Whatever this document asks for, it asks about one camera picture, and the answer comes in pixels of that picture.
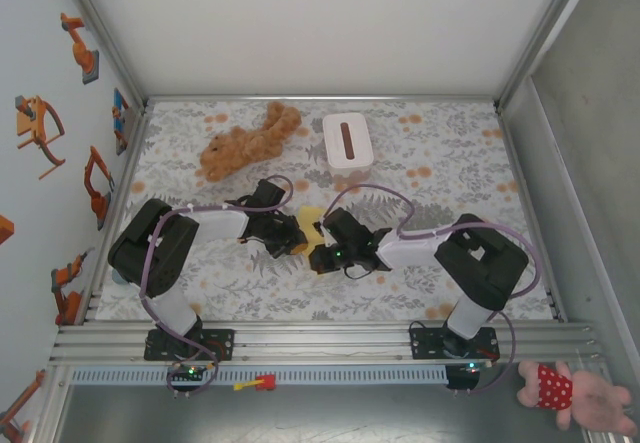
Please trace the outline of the floral tablecloth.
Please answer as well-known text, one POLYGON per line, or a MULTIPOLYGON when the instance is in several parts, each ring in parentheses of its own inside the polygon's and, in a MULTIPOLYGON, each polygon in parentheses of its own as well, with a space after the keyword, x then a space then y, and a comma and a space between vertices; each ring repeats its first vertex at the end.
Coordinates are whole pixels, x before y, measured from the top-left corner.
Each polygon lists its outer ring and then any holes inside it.
MULTIPOLYGON (((266 103, 155 102, 125 216, 151 198, 176 207, 216 204, 249 194, 261 178, 280 174, 294 191, 291 213, 335 203, 374 230, 398 224, 425 230, 472 213, 527 233, 491 104, 320 100, 301 101, 298 109, 301 126, 279 158, 210 183, 200 169, 201 152, 215 135, 235 126, 260 126, 266 103), (327 164, 322 120, 350 112, 365 117, 374 160, 370 187, 343 196, 327 164)), ((193 246, 177 285, 206 320, 440 320, 460 295, 438 266, 316 275, 304 255, 273 258, 260 244, 229 240, 193 246)))

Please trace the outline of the blue orange robot sticker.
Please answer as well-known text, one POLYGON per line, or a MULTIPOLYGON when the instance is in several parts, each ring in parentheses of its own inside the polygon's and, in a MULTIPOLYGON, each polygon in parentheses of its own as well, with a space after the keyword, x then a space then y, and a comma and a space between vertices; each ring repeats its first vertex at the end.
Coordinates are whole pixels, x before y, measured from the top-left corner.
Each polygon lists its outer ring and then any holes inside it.
POLYGON ((130 107, 123 94, 118 88, 113 91, 113 133, 115 136, 115 151, 119 156, 124 153, 128 147, 130 125, 128 121, 131 118, 130 107))

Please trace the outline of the brown teddy bear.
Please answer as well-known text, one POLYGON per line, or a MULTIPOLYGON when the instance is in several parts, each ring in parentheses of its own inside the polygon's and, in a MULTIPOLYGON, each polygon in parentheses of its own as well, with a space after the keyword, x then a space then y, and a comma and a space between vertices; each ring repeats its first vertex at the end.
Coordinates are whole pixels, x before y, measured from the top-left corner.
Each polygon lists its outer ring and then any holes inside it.
POLYGON ((267 105, 263 124, 252 130, 235 126, 214 136, 200 155, 204 178, 219 182, 248 165, 279 157, 286 140, 302 123, 299 110, 274 101, 267 105))

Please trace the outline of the yellow cloth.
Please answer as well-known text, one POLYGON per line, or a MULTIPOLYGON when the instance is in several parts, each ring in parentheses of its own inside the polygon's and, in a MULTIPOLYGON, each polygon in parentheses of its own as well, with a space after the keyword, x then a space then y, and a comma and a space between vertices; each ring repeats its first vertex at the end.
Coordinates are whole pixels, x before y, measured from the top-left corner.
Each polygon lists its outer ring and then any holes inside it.
POLYGON ((323 232, 317 230, 314 226, 315 223, 320 221, 324 212, 323 208, 306 205, 301 206, 299 209, 297 220, 307 240, 307 247, 302 251, 305 256, 309 256, 316 246, 325 243, 323 232))

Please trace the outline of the black controller board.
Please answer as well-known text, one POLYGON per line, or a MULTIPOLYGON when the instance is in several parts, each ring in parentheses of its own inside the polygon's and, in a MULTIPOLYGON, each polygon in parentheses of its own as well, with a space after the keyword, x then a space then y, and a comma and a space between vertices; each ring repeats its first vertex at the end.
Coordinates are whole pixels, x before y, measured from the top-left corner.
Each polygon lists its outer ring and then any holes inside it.
POLYGON ((193 365, 179 365, 167 374, 171 387, 178 392, 194 391, 205 383, 206 377, 206 367, 193 365))
POLYGON ((480 377, 484 370, 490 367, 486 362, 470 362, 447 365, 445 373, 447 377, 446 388, 452 391, 462 391, 469 394, 480 393, 480 377))

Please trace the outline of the aluminium frame rail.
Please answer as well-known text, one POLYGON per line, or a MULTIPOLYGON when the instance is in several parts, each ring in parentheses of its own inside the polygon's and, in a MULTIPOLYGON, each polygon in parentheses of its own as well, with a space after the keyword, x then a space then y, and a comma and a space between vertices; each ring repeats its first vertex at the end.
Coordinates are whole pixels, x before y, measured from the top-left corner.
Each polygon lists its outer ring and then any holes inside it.
POLYGON ((553 318, 558 323, 566 323, 566 315, 562 300, 558 294, 558 287, 556 284, 552 265, 549 260, 548 252, 545 247, 544 239, 541 233, 538 218, 536 216, 535 208, 531 199, 529 188, 527 186, 526 177, 520 164, 519 156, 511 135, 511 132, 504 121, 501 111, 495 108, 497 121, 500 129, 503 132, 503 139, 505 149, 513 168, 514 179, 518 187, 518 194, 523 208, 525 220, 527 223, 528 232, 531 238, 531 243, 536 249, 541 269, 541 282, 544 287, 547 304, 550 308, 553 318))
POLYGON ((193 94, 193 95, 152 95, 147 103, 157 102, 214 102, 214 101, 409 101, 409 102, 494 102, 489 95, 462 94, 399 94, 399 95, 367 95, 367 94, 266 94, 266 95, 235 95, 235 94, 193 94))
POLYGON ((91 279, 87 281, 79 308, 74 321, 75 326, 81 326, 86 321, 95 319, 96 308, 102 295, 104 281, 109 274, 109 264, 107 262, 108 252, 111 244, 117 237, 118 230, 124 215, 130 185, 142 150, 145 139, 146 128, 149 122, 149 114, 153 105, 147 100, 142 106, 135 119, 135 128, 132 133, 132 140, 129 149, 126 151, 126 160, 119 183, 116 186, 115 200, 106 219, 106 228, 102 236, 101 244, 98 248, 95 264, 91 273, 91 279))

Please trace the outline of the white tissue box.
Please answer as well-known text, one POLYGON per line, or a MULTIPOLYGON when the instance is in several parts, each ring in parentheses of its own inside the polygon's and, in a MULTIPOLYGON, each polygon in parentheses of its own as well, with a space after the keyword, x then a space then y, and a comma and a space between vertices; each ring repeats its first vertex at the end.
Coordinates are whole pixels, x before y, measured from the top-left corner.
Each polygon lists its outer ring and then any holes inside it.
POLYGON ((363 114, 329 114, 322 120, 329 172, 336 183, 355 184, 369 178, 374 162, 372 142, 363 114))

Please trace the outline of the red yellow plastic clip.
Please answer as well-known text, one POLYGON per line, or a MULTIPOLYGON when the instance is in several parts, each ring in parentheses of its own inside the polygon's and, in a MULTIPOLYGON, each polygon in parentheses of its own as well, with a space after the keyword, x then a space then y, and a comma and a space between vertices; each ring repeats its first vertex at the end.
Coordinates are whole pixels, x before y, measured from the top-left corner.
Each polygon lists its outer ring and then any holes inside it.
POLYGON ((234 391, 253 388, 256 391, 273 391, 276 389, 276 376, 273 374, 257 375, 253 380, 235 383, 234 391))

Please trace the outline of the wide aluminium beam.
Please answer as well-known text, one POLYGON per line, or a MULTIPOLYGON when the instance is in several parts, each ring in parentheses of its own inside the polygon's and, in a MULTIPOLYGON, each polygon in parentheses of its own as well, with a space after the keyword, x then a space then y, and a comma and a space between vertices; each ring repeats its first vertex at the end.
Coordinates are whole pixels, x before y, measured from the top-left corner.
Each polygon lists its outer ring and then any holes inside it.
MULTIPOLYGON (((249 364, 387 364, 411 361, 407 321, 214 322, 206 329, 235 332, 231 362, 249 364)), ((525 320, 513 324, 515 359, 565 362, 604 358, 595 331, 585 323, 525 320)), ((59 330, 52 365, 144 363, 144 340, 152 325, 90 321, 59 330)))

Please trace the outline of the orange gripper wall sticker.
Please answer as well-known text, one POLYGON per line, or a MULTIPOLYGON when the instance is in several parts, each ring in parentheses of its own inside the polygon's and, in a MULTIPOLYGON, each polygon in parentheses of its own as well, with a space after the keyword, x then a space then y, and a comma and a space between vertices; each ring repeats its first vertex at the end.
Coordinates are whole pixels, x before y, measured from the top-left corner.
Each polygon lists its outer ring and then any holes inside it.
POLYGON ((38 177, 39 180, 42 180, 66 162, 64 158, 57 158, 50 149, 51 143, 65 135, 64 125, 54 107, 38 95, 31 98, 22 95, 16 96, 15 109, 17 112, 16 135, 19 137, 27 136, 26 140, 17 144, 17 148, 23 149, 33 144, 51 164, 51 167, 38 177), (47 136, 47 119, 53 121, 57 130, 57 133, 52 137, 47 136))

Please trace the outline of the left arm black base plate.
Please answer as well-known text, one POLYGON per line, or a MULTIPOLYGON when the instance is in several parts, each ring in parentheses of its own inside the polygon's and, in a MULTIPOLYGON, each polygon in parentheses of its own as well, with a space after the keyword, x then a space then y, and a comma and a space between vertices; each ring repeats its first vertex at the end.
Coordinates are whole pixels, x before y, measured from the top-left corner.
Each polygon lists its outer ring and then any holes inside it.
MULTIPOLYGON (((186 338, 207 348, 219 361, 232 359, 235 332, 231 329, 195 329, 186 338)), ((145 361, 184 360, 198 349, 156 328, 148 332, 143 358, 145 361)))

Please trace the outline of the pink plush toy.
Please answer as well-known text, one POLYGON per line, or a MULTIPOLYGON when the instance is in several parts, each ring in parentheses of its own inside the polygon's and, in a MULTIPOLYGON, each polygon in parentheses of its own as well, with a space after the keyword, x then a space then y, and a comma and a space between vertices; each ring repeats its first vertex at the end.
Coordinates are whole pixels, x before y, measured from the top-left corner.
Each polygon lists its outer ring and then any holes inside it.
POLYGON ((561 361, 553 367, 522 361, 518 374, 524 379, 518 401, 528 408, 553 411, 559 429, 567 430, 575 422, 593 432, 626 437, 638 434, 636 423, 625 413, 632 403, 627 388, 613 385, 593 372, 572 371, 561 361))

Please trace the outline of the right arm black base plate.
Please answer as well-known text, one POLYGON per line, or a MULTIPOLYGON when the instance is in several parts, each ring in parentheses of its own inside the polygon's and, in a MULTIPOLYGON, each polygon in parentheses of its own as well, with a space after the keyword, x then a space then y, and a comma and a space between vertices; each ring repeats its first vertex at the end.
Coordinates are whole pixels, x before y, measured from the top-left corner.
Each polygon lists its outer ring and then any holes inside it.
POLYGON ((476 336, 466 340, 448 328, 412 328, 409 330, 412 357, 426 359, 465 359, 473 361, 500 358, 500 349, 493 328, 481 328, 476 336))

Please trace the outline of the aluminium frame post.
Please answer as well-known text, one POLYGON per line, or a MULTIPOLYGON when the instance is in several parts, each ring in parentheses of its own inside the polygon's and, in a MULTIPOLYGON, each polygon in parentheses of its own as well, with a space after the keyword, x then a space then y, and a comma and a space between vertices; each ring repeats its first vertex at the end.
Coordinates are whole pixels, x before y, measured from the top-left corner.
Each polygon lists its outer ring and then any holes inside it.
POLYGON ((494 107, 501 114, 513 99, 525 78, 534 72, 534 67, 553 44, 569 16, 580 0, 550 0, 533 28, 533 33, 516 60, 513 70, 502 85, 494 107))
POLYGON ((130 97, 141 110, 144 110, 148 95, 136 77, 133 66, 127 60, 122 48, 116 41, 115 30, 107 23, 97 0, 73 1, 81 17, 89 23, 90 32, 94 35, 96 43, 107 55, 114 72, 124 84, 130 97))

